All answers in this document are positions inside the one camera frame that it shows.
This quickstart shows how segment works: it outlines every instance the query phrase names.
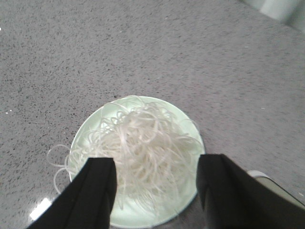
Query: gray speckled countertop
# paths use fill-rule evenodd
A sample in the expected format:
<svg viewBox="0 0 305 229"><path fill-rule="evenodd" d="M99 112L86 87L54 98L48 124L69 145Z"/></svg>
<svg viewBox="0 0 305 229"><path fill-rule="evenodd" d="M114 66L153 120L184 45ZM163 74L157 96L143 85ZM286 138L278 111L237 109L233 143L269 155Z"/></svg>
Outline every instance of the gray speckled countertop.
<svg viewBox="0 0 305 229"><path fill-rule="evenodd" d="M207 153L305 202L303 34L235 0L64 2L0 5L1 229L26 227L57 196L47 150L130 94L173 103L198 123ZM203 227L197 200L181 219Z"/></svg>

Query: plate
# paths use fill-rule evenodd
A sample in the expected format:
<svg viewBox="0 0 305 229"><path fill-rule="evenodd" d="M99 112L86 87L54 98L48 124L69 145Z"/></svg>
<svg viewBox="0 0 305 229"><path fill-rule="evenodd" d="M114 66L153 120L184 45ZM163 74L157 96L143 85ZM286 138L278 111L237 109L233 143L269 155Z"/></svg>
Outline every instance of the plate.
<svg viewBox="0 0 305 229"><path fill-rule="evenodd" d="M176 117L176 121L180 122L179 126L181 127L184 133L188 133L189 136L197 139L202 143L202 148L196 149L196 151L192 152L195 157L193 161L193 167L197 168L197 162L200 154L204 154L204 146L203 141L200 137L200 134L191 121L188 120L189 117L181 111L176 106L153 97L146 96L127 96L118 100L115 100L111 103L121 104L127 107L128 109L132 109L135 106L139 106L139 99L141 98L145 103L156 102L164 106L168 111L172 112ZM95 111L90 117L81 125L78 132L75 135L75 138L71 145L71 151L73 151L76 145L86 144L86 139L88 138L88 133L90 130L97 129L101 124L101 117L115 117L119 106L111 105L108 103L107 105L102 106L100 109ZM182 195L179 200L176 201L176 205L174 208L162 208L158 217L154 214L150 214L144 209L138 207L133 199L127 198L126 203L124 204L123 210L120 209L116 201L114 202L114 206L112 209L112 213L110 216L110 224L119 228L128 228L128 229L139 229L139 228L151 228L160 224L163 224L175 216L177 216L180 212L182 212L193 200L197 193L196 183L195 183L196 174L193 174L192 177L188 179L185 186L182 190Z"/></svg>

